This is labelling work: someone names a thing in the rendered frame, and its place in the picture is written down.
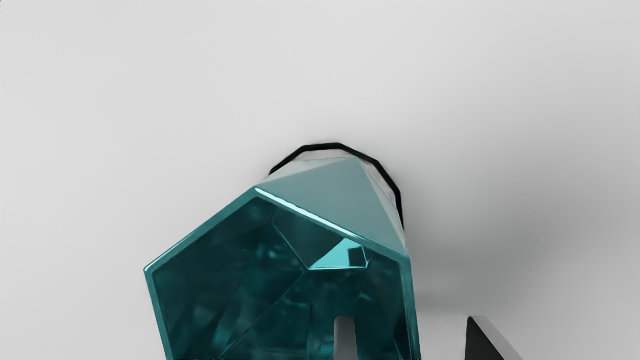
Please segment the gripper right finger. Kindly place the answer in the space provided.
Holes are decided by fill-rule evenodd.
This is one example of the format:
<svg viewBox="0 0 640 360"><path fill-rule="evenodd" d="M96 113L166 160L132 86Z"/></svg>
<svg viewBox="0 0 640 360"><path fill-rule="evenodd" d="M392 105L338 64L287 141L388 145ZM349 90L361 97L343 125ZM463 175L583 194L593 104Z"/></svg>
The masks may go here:
<svg viewBox="0 0 640 360"><path fill-rule="evenodd" d="M469 316L465 360L524 360L503 333L486 316Z"/></svg>

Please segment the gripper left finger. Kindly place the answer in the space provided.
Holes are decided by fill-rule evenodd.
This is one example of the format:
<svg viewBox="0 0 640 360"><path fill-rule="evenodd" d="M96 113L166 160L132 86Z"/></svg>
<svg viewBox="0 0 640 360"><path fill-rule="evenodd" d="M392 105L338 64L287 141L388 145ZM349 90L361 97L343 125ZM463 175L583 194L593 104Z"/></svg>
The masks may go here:
<svg viewBox="0 0 640 360"><path fill-rule="evenodd" d="M334 320L333 360L359 360L354 316Z"/></svg>

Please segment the teal faceted mug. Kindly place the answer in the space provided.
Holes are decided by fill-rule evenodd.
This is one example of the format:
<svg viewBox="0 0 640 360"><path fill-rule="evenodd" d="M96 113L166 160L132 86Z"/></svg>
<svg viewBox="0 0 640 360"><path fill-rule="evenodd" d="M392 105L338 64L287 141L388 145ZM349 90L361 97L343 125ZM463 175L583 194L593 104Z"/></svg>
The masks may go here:
<svg viewBox="0 0 640 360"><path fill-rule="evenodd" d="M167 360L421 358L397 207L358 157L292 161L144 269Z"/></svg>

